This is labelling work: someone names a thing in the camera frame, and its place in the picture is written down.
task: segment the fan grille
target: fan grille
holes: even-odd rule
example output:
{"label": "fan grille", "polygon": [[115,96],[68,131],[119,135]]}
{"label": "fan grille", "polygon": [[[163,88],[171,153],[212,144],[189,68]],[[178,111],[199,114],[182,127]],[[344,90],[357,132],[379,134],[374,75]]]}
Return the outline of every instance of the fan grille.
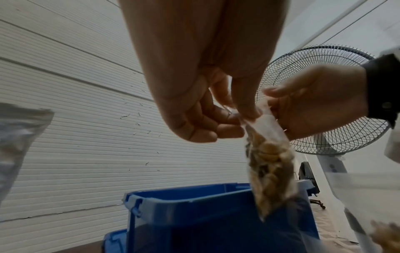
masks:
{"label": "fan grille", "polygon": [[[354,48],[337,45],[311,46],[294,50],[273,61],[264,72],[257,101],[265,97],[262,87],[278,85],[303,68],[317,63],[361,65],[374,59]],[[292,147],[301,153],[337,155],[363,148],[380,138],[389,128],[385,120],[360,118],[348,125],[315,136],[294,140]]]}

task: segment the blue plastic bin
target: blue plastic bin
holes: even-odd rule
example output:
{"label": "blue plastic bin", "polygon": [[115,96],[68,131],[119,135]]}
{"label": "blue plastic bin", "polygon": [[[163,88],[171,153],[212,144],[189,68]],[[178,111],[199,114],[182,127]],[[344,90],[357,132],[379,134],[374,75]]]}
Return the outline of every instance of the blue plastic bin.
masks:
{"label": "blue plastic bin", "polygon": [[[307,197],[314,187],[298,182],[300,195],[258,217],[249,184],[201,185],[133,192],[127,232],[105,236],[105,253],[306,253],[300,232],[318,237]],[[137,218],[146,224],[135,228]]]}

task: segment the black sleeve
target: black sleeve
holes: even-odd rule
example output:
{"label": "black sleeve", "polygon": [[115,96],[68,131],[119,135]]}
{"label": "black sleeve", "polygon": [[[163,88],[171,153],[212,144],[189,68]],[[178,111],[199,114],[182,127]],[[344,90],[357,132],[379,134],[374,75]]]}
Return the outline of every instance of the black sleeve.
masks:
{"label": "black sleeve", "polygon": [[361,65],[367,71],[368,117],[387,120],[394,128],[400,111],[400,62],[384,55]]}

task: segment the hand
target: hand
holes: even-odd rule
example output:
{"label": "hand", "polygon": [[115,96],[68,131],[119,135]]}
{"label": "hand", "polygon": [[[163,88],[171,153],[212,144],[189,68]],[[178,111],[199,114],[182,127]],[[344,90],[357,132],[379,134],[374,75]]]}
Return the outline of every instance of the hand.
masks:
{"label": "hand", "polygon": [[213,96],[244,117],[260,116],[255,94],[287,1],[120,0],[120,5],[168,127],[192,142],[242,137],[239,120],[217,107]]}
{"label": "hand", "polygon": [[366,116],[367,76],[360,66],[312,65],[263,90],[290,140],[305,138]]}

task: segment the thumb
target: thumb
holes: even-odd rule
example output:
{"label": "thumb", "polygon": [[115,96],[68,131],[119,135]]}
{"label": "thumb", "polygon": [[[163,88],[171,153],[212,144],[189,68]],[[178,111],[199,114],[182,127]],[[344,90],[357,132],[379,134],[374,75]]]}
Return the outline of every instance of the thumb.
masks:
{"label": "thumb", "polygon": [[245,118],[255,119],[262,115],[255,105],[255,95],[258,90],[264,70],[250,76],[232,79],[231,96],[238,112]]}
{"label": "thumb", "polygon": [[323,72],[323,65],[312,65],[295,73],[291,77],[282,81],[277,86],[262,89],[262,92],[273,98],[287,96],[293,92],[312,85]]}

